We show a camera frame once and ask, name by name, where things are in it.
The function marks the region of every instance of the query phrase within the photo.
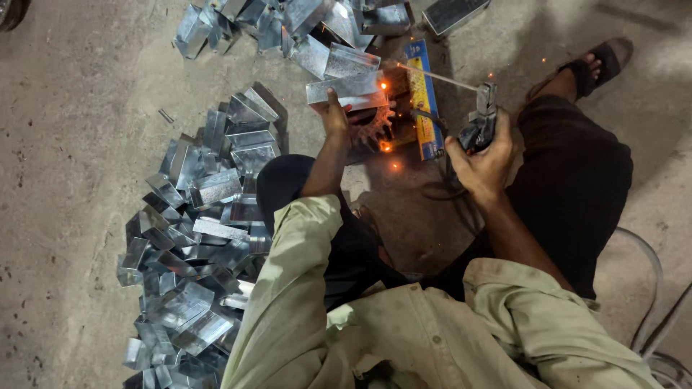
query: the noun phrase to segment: sandal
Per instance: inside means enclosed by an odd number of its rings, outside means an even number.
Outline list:
[[[609,39],[588,51],[596,57],[594,61],[601,60],[601,64],[596,68],[601,71],[597,79],[591,76],[591,73],[596,69],[591,69],[589,64],[580,58],[560,66],[554,74],[531,88],[526,94],[526,102],[531,101],[563,69],[570,69],[574,74],[576,99],[586,97],[596,88],[619,75],[629,63],[633,52],[634,46],[629,39],[623,37]]]

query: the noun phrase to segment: foot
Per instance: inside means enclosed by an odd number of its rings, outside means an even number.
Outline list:
[[[372,217],[372,213],[370,213],[370,209],[368,207],[361,206],[358,209],[352,210],[351,213],[353,213],[353,215],[359,218],[363,223],[370,226],[370,228],[372,228],[375,231],[375,235],[377,235],[378,239],[380,238],[380,230],[377,228],[377,224],[375,224],[375,219]],[[394,263],[392,262],[392,258],[389,256],[384,246],[377,246],[377,253],[380,258],[380,261],[384,262],[387,266],[394,269]]]
[[[581,56],[581,59],[589,64],[591,68],[591,76],[594,80],[599,79],[601,72],[598,67],[601,65],[601,60],[596,60],[596,56],[587,53]],[[552,80],[550,80],[536,95],[531,97],[531,100],[545,95],[560,96],[574,103],[576,101],[576,78],[571,69],[563,69]]]

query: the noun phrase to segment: leg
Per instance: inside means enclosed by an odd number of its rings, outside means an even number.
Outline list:
[[[303,155],[280,156],[260,172],[257,204],[270,233],[274,233],[274,212],[298,198],[314,162],[314,158]],[[357,299],[379,280],[387,287],[406,283],[403,275],[378,258],[375,232],[350,212],[343,194],[339,194],[339,199],[343,226],[331,241],[329,265],[325,271],[325,307],[328,311]]]
[[[632,161],[629,147],[568,100],[576,98],[570,83],[574,88],[571,71],[561,72],[520,114],[518,126],[526,146],[524,165],[507,188],[507,195],[576,292],[595,298],[596,260],[625,205]],[[463,300],[459,280],[466,265],[474,258],[493,256],[488,235],[482,231],[459,258],[427,280],[424,287],[438,287]]]

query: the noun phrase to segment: long sleeve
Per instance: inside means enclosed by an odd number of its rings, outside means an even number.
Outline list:
[[[307,388],[347,379],[350,373],[327,356],[323,303],[331,239],[342,224],[339,209],[337,197],[329,195],[276,211],[273,245],[248,301],[223,389]]]
[[[608,336],[583,300],[547,273],[478,258],[464,282],[492,335],[520,350],[552,389],[661,388],[642,359]]]

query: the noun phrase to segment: floor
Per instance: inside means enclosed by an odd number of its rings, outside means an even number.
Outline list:
[[[429,3],[414,1],[418,22]],[[0,377],[8,387],[119,388],[132,374],[120,362],[139,290],[121,289],[115,277],[124,225],[168,139],[195,134],[208,108],[260,81],[285,102],[290,152],[320,149],[320,121],[304,103],[312,76],[256,55],[249,37],[226,56],[205,49],[183,60],[170,40],[184,8],[184,0],[34,1],[16,30],[0,34]],[[421,26],[412,33],[425,34]],[[637,47],[632,63],[579,106],[632,149],[635,182],[620,225],[658,252],[668,308],[692,281],[690,3],[495,0],[448,41],[428,45],[433,70],[472,83],[492,73],[498,100],[516,110],[556,65],[620,35]],[[397,56],[393,48],[408,39],[382,52]],[[442,116],[460,127],[473,96],[435,88]],[[452,203],[419,194],[435,179],[433,163],[397,155],[347,168],[344,189],[373,210],[402,271],[434,273],[472,239]],[[596,291],[599,320],[619,341],[629,342],[652,288],[646,258],[614,236]],[[691,326],[687,307],[661,349],[692,368]]]

